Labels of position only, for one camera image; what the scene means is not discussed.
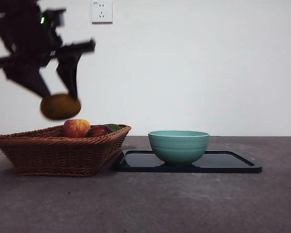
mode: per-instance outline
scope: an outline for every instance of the outlet faceplate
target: outlet faceplate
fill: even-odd
[[[112,0],[93,0],[91,3],[92,23],[112,23]]]

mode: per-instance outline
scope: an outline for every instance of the serving tray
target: serving tray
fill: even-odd
[[[232,151],[207,150],[188,166],[170,166],[151,150],[128,150],[118,158],[115,168],[122,172],[188,172],[188,173],[259,173],[262,165]]]

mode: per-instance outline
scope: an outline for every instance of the white wall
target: white wall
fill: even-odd
[[[67,8],[65,43],[97,42],[79,62],[75,118],[129,135],[291,136],[291,0],[113,0],[112,25],[90,23],[90,2],[40,1]],[[66,90],[56,67],[42,70],[52,93]],[[0,134],[64,122],[45,119],[40,101],[0,71]]]

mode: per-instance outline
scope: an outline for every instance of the bowl rim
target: bowl rim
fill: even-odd
[[[157,135],[157,134],[155,134],[157,132],[171,132],[171,131],[173,131],[173,132],[205,133],[205,135],[196,135],[196,136],[170,136],[170,135]],[[201,132],[201,131],[194,131],[194,130],[157,130],[157,131],[149,132],[148,135],[159,136],[159,137],[206,137],[206,136],[210,136],[209,133]]]

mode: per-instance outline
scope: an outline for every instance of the dark red fruit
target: dark red fruit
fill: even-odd
[[[87,131],[85,137],[99,137],[111,132],[112,130],[106,125],[96,125]]]

